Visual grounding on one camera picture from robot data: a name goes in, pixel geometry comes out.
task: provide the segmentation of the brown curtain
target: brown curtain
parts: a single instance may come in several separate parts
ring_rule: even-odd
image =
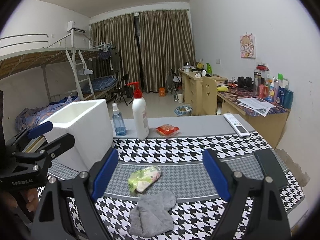
[[[129,81],[140,81],[139,54],[134,29],[134,15],[126,14],[91,25],[91,39],[111,42],[119,50],[121,59],[119,79],[129,73]],[[97,77],[111,75],[108,60],[97,57],[93,72]]]
[[[141,57],[146,92],[164,87],[171,69],[194,65],[195,52],[186,10],[139,13]]]

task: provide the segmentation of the clamp screw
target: clamp screw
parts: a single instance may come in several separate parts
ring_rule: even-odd
[[[50,184],[53,184],[53,183],[55,183],[57,181],[57,178],[56,177],[51,177],[50,179],[49,179],[49,183]]]
[[[233,173],[233,175],[236,177],[236,178],[241,178],[242,177],[242,172],[241,171],[235,171]]]
[[[80,176],[81,179],[84,179],[84,178],[86,178],[88,176],[88,173],[86,171],[82,171],[82,172],[80,172],[79,176]]]
[[[265,180],[266,180],[267,183],[272,183],[273,182],[273,179],[270,176],[266,176]]]

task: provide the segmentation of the orange container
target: orange container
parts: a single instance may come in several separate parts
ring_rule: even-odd
[[[165,97],[165,88],[159,88],[159,96]]]

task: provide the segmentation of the hanging clothes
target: hanging clothes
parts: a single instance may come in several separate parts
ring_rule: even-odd
[[[111,53],[111,64],[113,71],[119,72],[120,71],[120,55],[117,48],[109,49]]]
[[[109,59],[111,57],[111,49],[108,49],[107,51],[100,49],[98,56],[101,59]]]

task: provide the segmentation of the blue clamp pad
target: blue clamp pad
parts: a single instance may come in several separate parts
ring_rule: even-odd
[[[100,169],[99,173],[95,177],[92,186],[92,194],[91,198],[94,202],[97,201],[98,198],[102,197],[104,194],[105,189],[107,188],[111,176],[118,165],[118,151],[112,148],[112,152],[107,158],[107,161],[103,164],[102,168]]]
[[[53,129],[53,124],[52,122],[48,121],[45,122],[41,125],[38,125],[37,127],[31,129],[28,133],[28,138],[29,139],[36,139],[37,137],[50,132]]]
[[[232,183],[232,171],[226,163],[220,162],[216,154],[217,151],[205,150],[202,153],[203,164],[219,196],[229,202],[231,198],[229,189],[230,183]]]

